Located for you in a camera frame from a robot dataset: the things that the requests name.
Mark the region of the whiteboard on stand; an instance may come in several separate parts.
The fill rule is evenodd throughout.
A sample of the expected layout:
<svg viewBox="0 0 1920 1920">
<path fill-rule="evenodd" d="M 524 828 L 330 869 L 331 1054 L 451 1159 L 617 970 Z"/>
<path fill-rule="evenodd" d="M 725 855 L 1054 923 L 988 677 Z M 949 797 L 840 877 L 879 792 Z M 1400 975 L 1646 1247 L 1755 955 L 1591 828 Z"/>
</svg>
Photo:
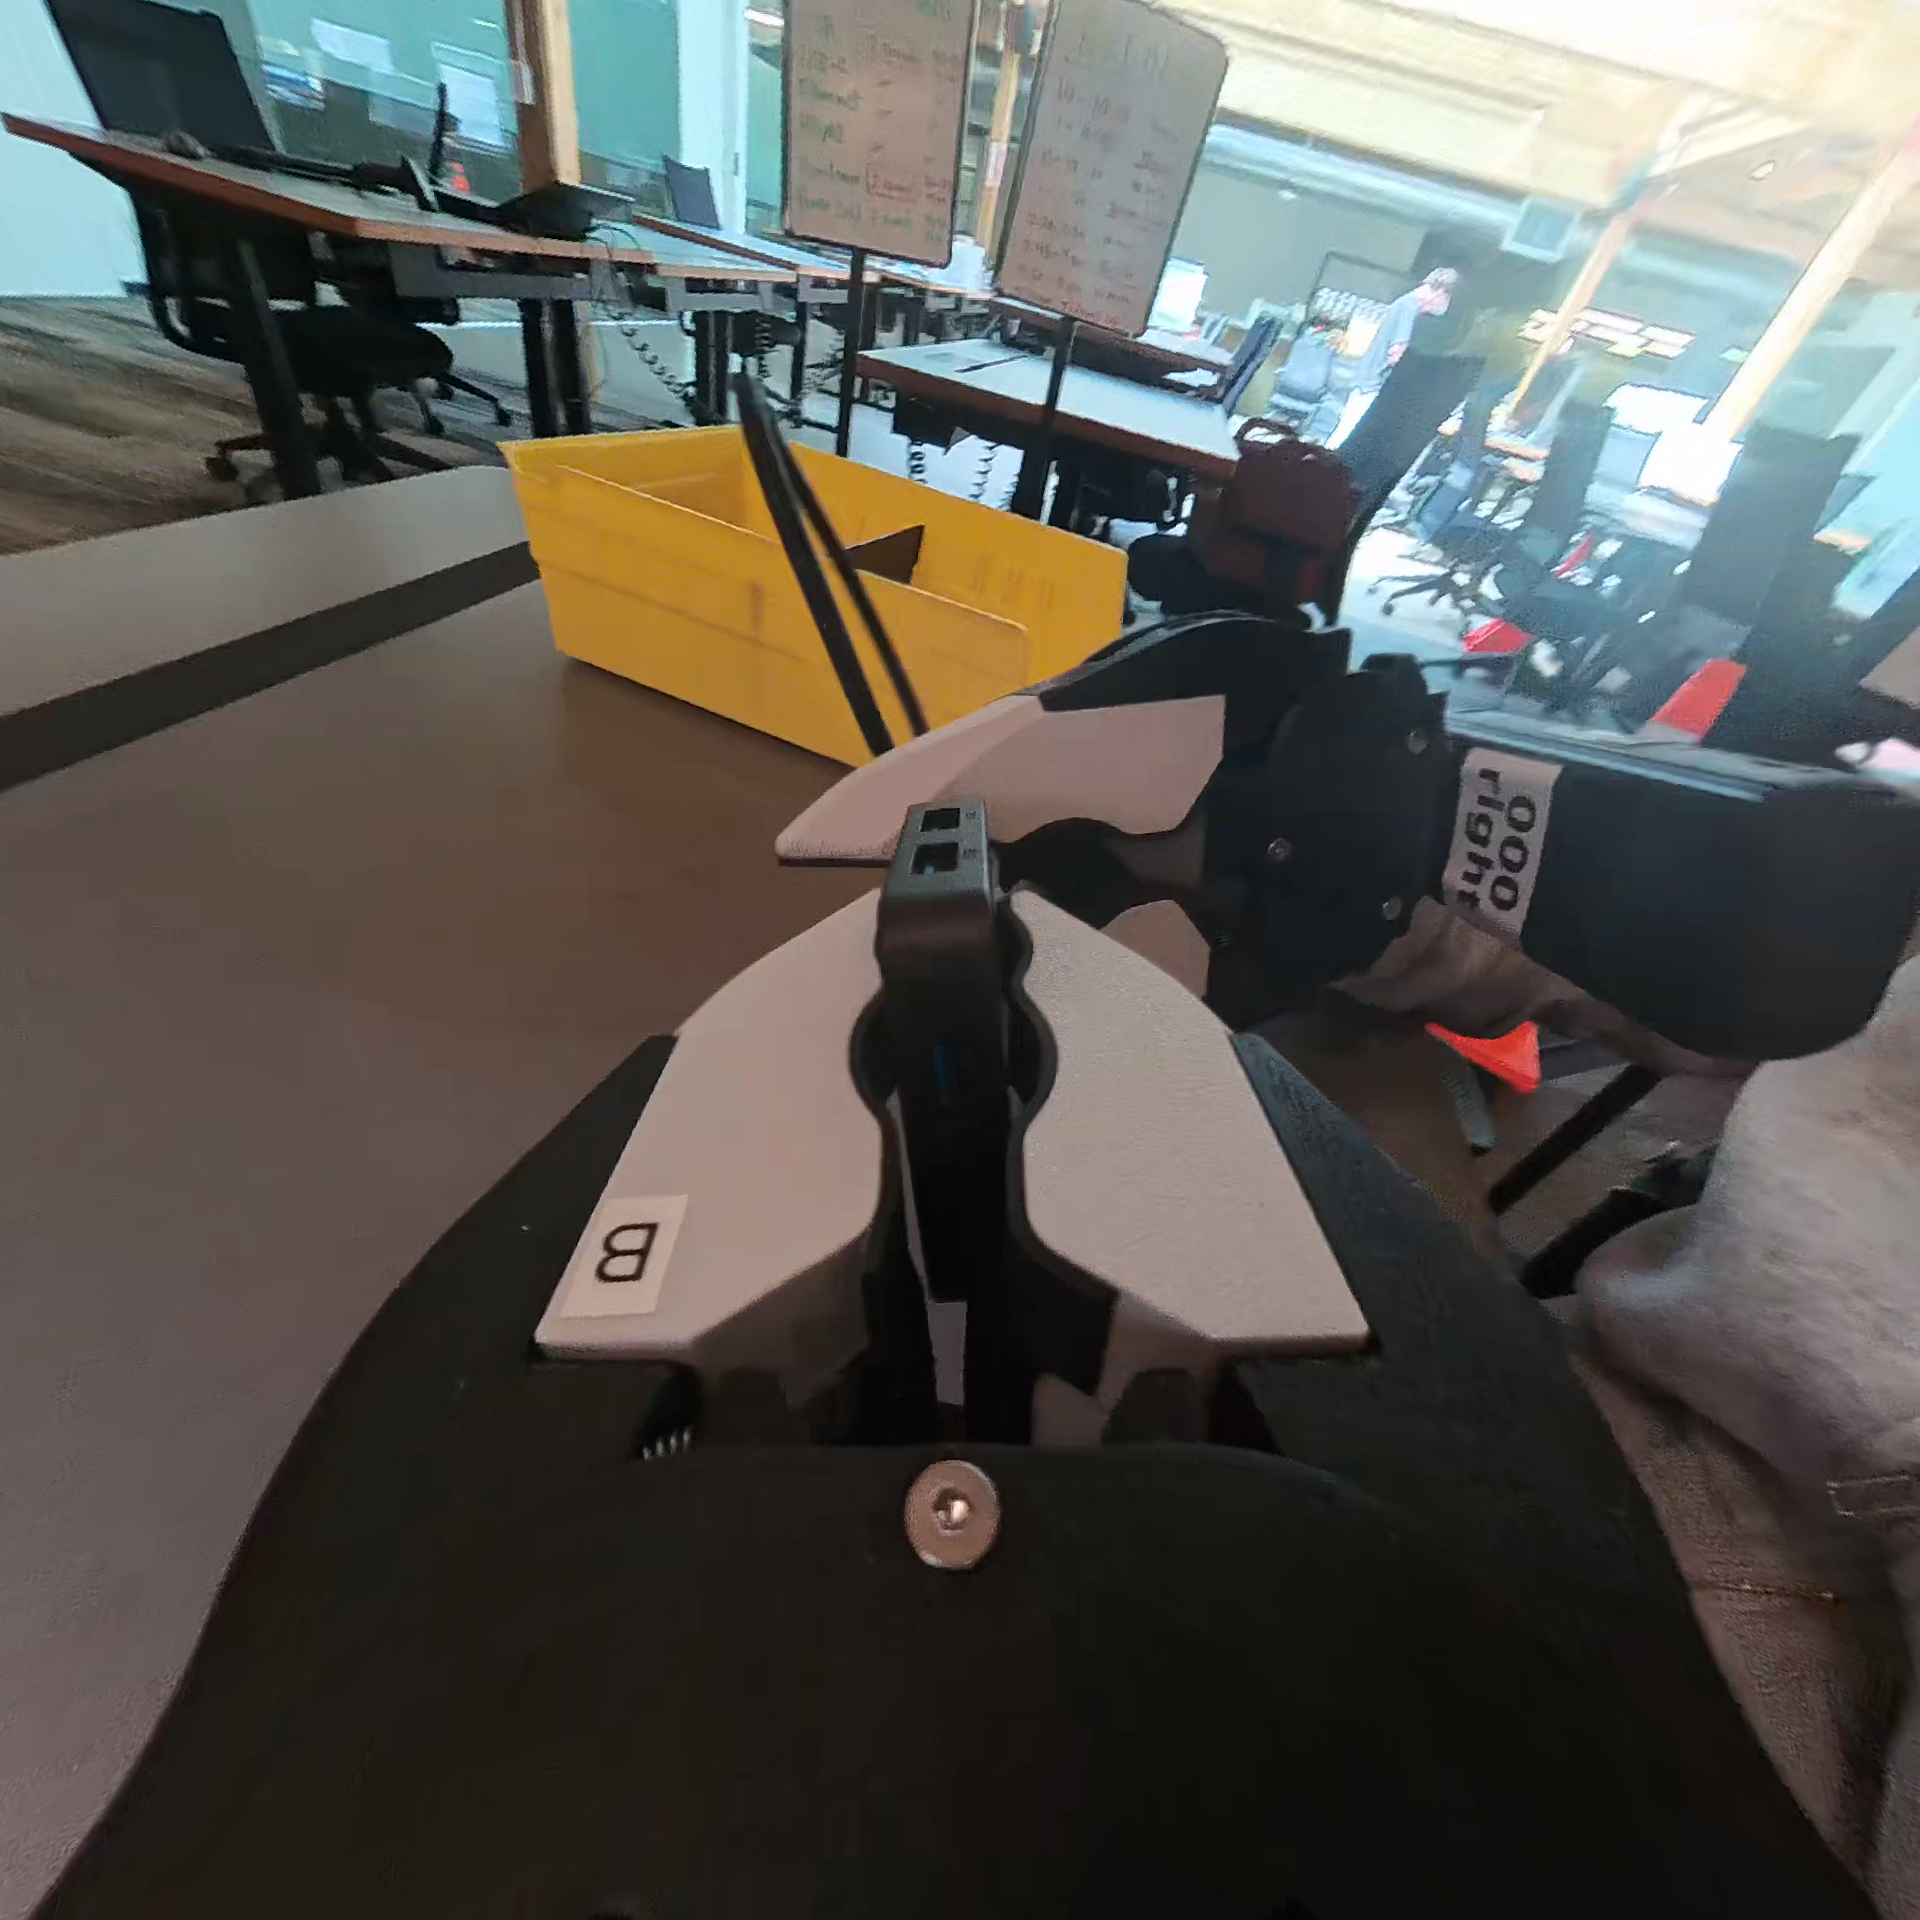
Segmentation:
<svg viewBox="0 0 1920 1920">
<path fill-rule="evenodd" d="M 1181 12 L 1049 7 L 993 287 L 1055 320 L 1055 373 L 1082 331 L 1150 323 L 1229 64 Z"/>
<path fill-rule="evenodd" d="M 780 51 L 780 225 L 847 255 L 833 452 L 852 449 L 867 269 L 949 262 L 975 3 L 787 3 Z"/>
</svg>

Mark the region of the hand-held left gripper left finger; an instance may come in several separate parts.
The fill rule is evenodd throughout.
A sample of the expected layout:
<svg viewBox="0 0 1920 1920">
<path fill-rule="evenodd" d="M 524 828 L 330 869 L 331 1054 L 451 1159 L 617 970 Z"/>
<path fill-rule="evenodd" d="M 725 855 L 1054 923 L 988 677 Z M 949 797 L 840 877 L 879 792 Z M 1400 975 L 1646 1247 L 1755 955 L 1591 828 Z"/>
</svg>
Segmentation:
<svg viewBox="0 0 1920 1920">
<path fill-rule="evenodd" d="M 869 1298 L 888 1148 L 854 1072 L 878 911 L 855 897 L 681 1022 L 540 1314 L 544 1360 L 766 1379 L 817 1439 L 899 1435 L 899 1291 Z"/>
</svg>

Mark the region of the black office chair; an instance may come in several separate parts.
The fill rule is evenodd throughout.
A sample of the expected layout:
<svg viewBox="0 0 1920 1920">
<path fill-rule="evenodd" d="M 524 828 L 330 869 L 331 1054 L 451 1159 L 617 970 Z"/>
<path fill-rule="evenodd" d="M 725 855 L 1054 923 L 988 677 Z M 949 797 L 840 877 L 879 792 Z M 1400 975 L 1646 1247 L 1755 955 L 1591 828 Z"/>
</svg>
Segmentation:
<svg viewBox="0 0 1920 1920">
<path fill-rule="evenodd" d="M 1351 514 L 1318 604 L 1327 624 L 1339 614 L 1360 541 L 1440 426 L 1470 396 L 1481 369 L 1481 354 L 1407 349 L 1337 449 L 1350 479 Z"/>
<path fill-rule="evenodd" d="M 215 12 L 171 5 L 50 5 L 60 45 L 104 132 L 156 141 L 177 159 L 282 174 L 289 160 Z M 132 197 L 143 300 L 159 337 L 198 358 L 240 369 L 219 229 L 181 201 Z M 394 464 L 438 473 L 431 452 L 379 432 L 378 395 L 414 398 L 421 429 L 443 425 L 424 396 L 454 381 L 448 344 L 384 293 L 325 300 L 315 240 L 273 220 L 238 222 L 273 317 L 300 402 L 317 408 L 317 456 L 348 484 L 386 482 Z"/>
</svg>

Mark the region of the yellow plastic bin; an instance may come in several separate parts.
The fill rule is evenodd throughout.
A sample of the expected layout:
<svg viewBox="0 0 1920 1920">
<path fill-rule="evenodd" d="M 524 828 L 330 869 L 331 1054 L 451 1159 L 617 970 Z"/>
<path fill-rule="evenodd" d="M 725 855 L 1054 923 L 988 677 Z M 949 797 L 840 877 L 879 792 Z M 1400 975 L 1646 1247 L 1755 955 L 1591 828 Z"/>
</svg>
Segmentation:
<svg viewBox="0 0 1920 1920">
<path fill-rule="evenodd" d="M 837 765 L 869 759 L 737 426 L 502 452 L 565 658 Z M 866 587 L 931 729 L 1120 637 L 1113 547 L 825 450 L 794 456 L 852 551 L 920 534 L 907 580 Z"/>
</svg>

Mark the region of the brown backpack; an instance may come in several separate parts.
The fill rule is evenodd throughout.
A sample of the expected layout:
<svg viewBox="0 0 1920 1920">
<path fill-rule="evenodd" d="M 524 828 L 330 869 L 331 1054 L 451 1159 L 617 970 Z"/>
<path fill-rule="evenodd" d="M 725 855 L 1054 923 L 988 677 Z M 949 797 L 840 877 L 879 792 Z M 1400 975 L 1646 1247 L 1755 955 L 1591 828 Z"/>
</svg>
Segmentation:
<svg viewBox="0 0 1920 1920">
<path fill-rule="evenodd" d="M 1253 609 L 1325 613 L 1356 499 L 1339 450 L 1249 419 L 1231 475 L 1196 503 L 1187 541 L 1204 577 Z"/>
</svg>

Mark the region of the wooden post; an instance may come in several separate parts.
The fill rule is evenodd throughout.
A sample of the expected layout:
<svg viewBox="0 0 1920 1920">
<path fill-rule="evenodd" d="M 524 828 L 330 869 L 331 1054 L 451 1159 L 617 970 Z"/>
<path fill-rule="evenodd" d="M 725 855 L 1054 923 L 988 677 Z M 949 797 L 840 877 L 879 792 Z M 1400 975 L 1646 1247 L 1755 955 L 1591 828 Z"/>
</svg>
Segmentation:
<svg viewBox="0 0 1920 1920">
<path fill-rule="evenodd" d="M 521 185 L 582 185 L 568 3 L 499 3 Z"/>
</svg>

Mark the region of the wooden office desk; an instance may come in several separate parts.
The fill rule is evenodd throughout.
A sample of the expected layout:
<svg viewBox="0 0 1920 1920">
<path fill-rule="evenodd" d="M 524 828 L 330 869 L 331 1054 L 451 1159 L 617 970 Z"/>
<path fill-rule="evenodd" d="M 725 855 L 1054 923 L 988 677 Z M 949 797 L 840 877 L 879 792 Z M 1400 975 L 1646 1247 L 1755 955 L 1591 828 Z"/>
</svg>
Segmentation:
<svg viewBox="0 0 1920 1920">
<path fill-rule="evenodd" d="M 1235 473 L 1235 426 L 1216 404 L 1079 367 L 1055 373 L 1052 358 L 1004 344 L 866 350 L 855 373 L 892 398 L 892 429 L 912 446 L 1014 450 L 1011 508 L 1072 532 L 1174 525 L 1197 488 Z"/>
<path fill-rule="evenodd" d="M 593 432 L 585 350 L 572 310 L 609 305 L 629 290 L 629 274 L 658 265 L 643 246 L 597 248 L 528 235 L 358 183 L 302 180 L 177 152 L 148 137 L 17 112 L 4 114 L 4 132 L 83 165 L 122 189 L 136 213 L 153 222 L 177 217 L 204 230 L 210 293 L 228 305 L 232 341 L 282 500 L 323 493 L 322 438 L 295 391 L 280 300 L 261 266 L 267 233 L 375 250 L 406 299 L 516 302 L 530 422 L 540 438 Z"/>
</svg>

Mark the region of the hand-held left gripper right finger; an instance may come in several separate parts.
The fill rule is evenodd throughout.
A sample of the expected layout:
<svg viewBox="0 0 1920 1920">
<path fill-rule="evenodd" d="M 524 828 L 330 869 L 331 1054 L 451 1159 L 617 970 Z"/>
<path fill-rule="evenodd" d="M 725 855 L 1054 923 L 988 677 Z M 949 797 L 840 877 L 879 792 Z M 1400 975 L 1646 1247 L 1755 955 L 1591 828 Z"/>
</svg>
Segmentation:
<svg viewBox="0 0 1920 1920">
<path fill-rule="evenodd" d="M 995 908 L 990 958 L 964 1053 L 966 1437 L 1092 1444 L 1139 1381 L 1207 1406 L 1241 1365 L 1368 1354 L 1251 1048 L 1036 892 Z"/>
</svg>

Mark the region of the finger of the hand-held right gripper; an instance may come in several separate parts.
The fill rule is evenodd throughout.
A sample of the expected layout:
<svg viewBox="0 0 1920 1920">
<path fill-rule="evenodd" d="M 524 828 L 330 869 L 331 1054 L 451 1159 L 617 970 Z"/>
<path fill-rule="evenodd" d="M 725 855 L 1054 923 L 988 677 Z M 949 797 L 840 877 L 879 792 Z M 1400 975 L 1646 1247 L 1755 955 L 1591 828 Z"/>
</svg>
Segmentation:
<svg viewBox="0 0 1920 1920">
<path fill-rule="evenodd" d="M 1205 996 L 1211 967 L 1211 946 L 1192 916 L 1204 863 L 1200 823 L 1145 835 L 1052 823 L 997 846 L 997 877 L 1007 891 L 1052 903 L 1192 996 Z"/>
<path fill-rule="evenodd" d="M 1220 695 L 1048 708 L 1017 692 L 847 770 L 773 842 L 786 866 L 882 866 L 913 806 L 979 803 L 995 846 L 1060 823 L 1177 828 L 1225 756 Z"/>
</svg>

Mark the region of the black laptop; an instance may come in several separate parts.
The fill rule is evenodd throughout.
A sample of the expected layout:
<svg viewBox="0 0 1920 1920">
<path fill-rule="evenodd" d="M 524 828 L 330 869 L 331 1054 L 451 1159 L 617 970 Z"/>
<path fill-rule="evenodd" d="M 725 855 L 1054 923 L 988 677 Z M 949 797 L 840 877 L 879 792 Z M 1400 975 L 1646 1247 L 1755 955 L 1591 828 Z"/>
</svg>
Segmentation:
<svg viewBox="0 0 1920 1920">
<path fill-rule="evenodd" d="M 582 242 L 595 229 L 629 225 L 635 205 L 608 189 L 554 180 L 492 205 L 482 218 L 494 229 L 546 242 Z"/>
</svg>

